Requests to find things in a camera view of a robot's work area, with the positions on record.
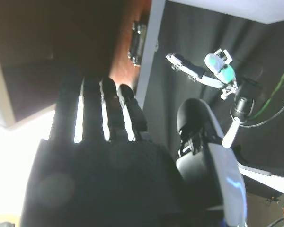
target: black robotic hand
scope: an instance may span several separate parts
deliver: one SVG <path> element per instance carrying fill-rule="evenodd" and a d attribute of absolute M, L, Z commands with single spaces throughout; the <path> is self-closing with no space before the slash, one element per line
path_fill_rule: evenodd
<path fill-rule="evenodd" d="M 40 142 L 36 153 L 21 226 L 154 227 L 173 223 L 173 217 L 186 210 L 182 178 L 168 152 L 150 141 L 132 90 L 121 85 L 118 95 L 127 105 L 136 141 L 128 141 L 113 80 L 103 80 L 110 130 L 106 141 L 99 82 L 71 74 L 62 83 L 50 138 Z M 80 143 L 74 143 L 82 83 L 83 136 Z"/>

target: white panel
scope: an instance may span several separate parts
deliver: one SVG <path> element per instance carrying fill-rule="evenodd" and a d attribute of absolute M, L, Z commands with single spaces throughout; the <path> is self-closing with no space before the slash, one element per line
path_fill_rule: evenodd
<path fill-rule="evenodd" d="M 284 0 L 170 0 L 270 24 L 284 20 Z"/>

